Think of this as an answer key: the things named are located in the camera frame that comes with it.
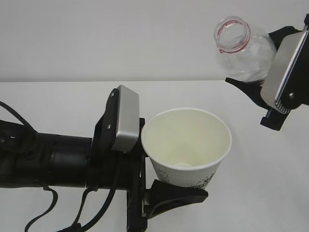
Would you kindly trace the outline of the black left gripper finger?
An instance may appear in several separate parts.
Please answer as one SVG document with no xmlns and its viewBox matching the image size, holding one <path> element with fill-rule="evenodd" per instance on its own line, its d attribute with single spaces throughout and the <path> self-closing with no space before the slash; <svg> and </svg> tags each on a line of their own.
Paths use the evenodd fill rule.
<svg viewBox="0 0 309 232">
<path fill-rule="evenodd" d="M 144 192 L 144 210 L 148 219 L 169 210 L 204 202 L 208 192 L 201 188 L 180 187 L 155 180 Z"/>
</svg>

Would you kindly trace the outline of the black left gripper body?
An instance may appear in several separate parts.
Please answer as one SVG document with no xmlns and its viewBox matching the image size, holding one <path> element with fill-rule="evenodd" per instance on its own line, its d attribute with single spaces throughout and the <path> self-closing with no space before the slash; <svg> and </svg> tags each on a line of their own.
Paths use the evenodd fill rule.
<svg viewBox="0 0 309 232">
<path fill-rule="evenodd" d="M 148 222 L 144 213 L 145 155 L 141 147 L 140 132 L 145 124 L 140 118 L 140 132 L 130 152 L 112 150 L 116 137 L 119 90 L 113 89 L 108 97 L 103 116 L 96 123 L 91 150 L 91 172 L 87 187 L 108 189 L 108 196 L 98 213 L 85 225 L 88 231 L 107 212 L 116 190 L 126 191 L 126 230 L 144 232 Z"/>
</svg>

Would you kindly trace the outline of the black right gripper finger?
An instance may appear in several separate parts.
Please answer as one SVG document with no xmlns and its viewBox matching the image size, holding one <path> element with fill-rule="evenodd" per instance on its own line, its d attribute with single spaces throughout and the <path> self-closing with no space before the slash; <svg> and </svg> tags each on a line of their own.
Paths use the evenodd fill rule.
<svg viewBox="0 0 309 232">
<path fill-rule="evenodd" d="M 232 78 L 226 78 L 225 82 L 235 86 L 237 89 L 242 91 L 248 98 L 252 100 L 257 106 L 270 109 L 270 106 L 267 105 L 262 99 L 260 92 L 262 89 L 263 81 L 254 81 L 254 82 L 242 82 Z"/>
<path fill-rule="evenodd" d="M 294 28 L 293 26 L 285 26 L 281 29 L 269 33 L 270 39 L 273 41 L 276 50 L 282 46 L 284 48 L 296 48 L 299 40 L 294 34 L 302 33 L 303 30 Z"/>
</svg>

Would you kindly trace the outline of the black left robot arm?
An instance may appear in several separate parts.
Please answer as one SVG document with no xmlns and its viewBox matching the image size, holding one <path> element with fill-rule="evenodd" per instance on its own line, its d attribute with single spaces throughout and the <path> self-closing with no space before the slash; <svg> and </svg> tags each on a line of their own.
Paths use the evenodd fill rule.
<svg viewBox="0 0 309 232">
<path fill-rule="evenodd" d="M 92 138 L 39 133 L 9 105 L 1 106 L 18 120 L 0 123 L 2 188 L 43 188 L 52 192 L 50 208 L 58 200 L 55 186 L 84 188 L 83 201 L 90 192 L 109 190 L 99 212 L 85 225 L 75 219 L 66 228 L 68 232 L 92 228 L 109 208 L 118 189 L 126 191 L 129 232 L 143 232 L 149 219 L 201 203 L 208 197 L 203 189 L 178 187 L 159 180 L 146 188 L 146 153 L 140 138 L 145 120 L 140 117 L 139 95 L 123 85 L 109 94 Z"/>
</svg>

